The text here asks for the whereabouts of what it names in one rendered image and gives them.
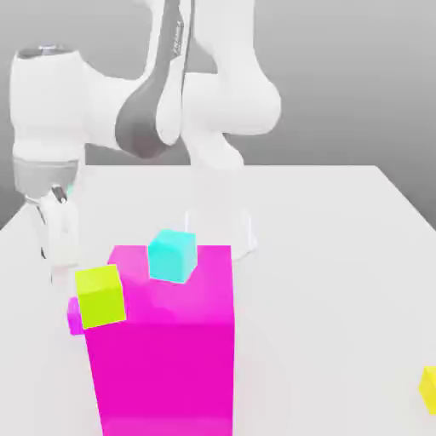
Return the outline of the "small yellow cube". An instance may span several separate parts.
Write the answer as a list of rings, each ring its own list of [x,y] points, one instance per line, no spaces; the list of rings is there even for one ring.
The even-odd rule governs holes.
[[[423,368],[418,389],[428,412],[436,416],[436,366]]]

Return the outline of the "small magenta cube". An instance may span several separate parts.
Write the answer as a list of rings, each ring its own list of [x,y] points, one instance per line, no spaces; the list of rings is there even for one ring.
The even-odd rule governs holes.
[[[78,298],[76,296],[69,299],[66,315],[70,334],[72,336],[81,336],[84,333],[84,329]]]

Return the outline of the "small lime cube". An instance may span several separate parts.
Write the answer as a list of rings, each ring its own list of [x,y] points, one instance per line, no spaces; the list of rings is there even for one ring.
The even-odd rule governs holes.
[[[123,286],[115,264],[76,271],[75,282],[85,330],[126,319]]]

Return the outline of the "small cyan cube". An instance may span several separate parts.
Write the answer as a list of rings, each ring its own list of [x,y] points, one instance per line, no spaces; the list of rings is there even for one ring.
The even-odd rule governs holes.
[[[147,246],[149,277],[184,284],[198,264],[196,235],[163,229]]]

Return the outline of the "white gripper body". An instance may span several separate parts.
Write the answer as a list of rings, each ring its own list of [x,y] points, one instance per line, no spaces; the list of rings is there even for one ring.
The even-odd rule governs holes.
[[[52,268],[74,267],[79,262],[78,212],[70,201],[45,198],[40,209],[45,220],[44,254]]]

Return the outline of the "large magenta box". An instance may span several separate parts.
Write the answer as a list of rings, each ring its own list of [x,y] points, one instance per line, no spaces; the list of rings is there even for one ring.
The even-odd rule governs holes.
[[[198,247],[184,284],[150,278],[147,249],[119,245],[123,322],[85,333],[103,436],[232,436],[231,250]]]

